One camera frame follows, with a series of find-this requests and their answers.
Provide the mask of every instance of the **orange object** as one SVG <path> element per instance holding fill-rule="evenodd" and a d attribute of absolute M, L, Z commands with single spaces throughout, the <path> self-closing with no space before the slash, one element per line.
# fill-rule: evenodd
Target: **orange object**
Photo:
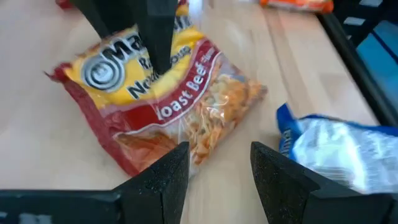
<path fill-rule="evenodd" d="M 333 10 L 332 0 L 260 0 L 262 6 L 275 6 L 301 11 L 329 13 Z"/>

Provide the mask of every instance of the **wooden surface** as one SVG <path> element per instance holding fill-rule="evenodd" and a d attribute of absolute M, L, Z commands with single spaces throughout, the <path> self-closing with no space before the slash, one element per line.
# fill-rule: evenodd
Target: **wooden surface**
<path fill-rule="evenodd" d="M 190 2 L 199 28 L 269 94 L 191 179 L 182 223 L 266 223 L 249 146 L 277 149 L 281 104 L 297 116 L 375 119 L 315 16 L 236 0 Z M 0 189 L 111 189 L 128 179 L 68 93 L 42 73 L 97 41 L 82 15 L 53 0 L 0 1 Z"/>

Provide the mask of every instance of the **black base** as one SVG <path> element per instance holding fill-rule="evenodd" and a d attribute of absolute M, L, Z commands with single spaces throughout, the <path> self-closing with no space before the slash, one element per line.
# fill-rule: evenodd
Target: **black base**
<path fill-rule="evenodd" d="M 397 200 L 361 195 L 253 142 L 251 164 L 270 224 L 397 223 Z"/>
<path fill-rule="evenodd" d="M 0 223 L 179 224 L 188 168 L 184 142 L 113 190 L 2 190 Z"/>

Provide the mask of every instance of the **blue package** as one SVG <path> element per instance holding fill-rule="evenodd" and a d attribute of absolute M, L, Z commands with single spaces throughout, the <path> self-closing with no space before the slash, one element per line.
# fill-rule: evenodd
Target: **blue package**
<path fill-rule="evenodd" d="M 362 194 L 398 192 L 398 129 L 277 110 L 279 152 Z"/>

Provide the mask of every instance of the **instant noodle bag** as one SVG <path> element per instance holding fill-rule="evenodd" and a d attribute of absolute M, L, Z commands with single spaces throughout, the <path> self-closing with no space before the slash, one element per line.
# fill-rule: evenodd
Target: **instant noodle bag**
<path fill-rule="evenodd" d="M 260 4 L 265 6 L 284 7 L 302 11 L 332 12 L 333 0 L 260 0 Z"/>
<path fill-rule="evenodd" d="M 168 72 L 154 72 L 134 26 L 50 75 L 131 176 L 182 141 L 190 143 L 190 173 L 195 173 L 266 92 L 194 28 L 186 4 L 177 9 L 170 61 Z"/>

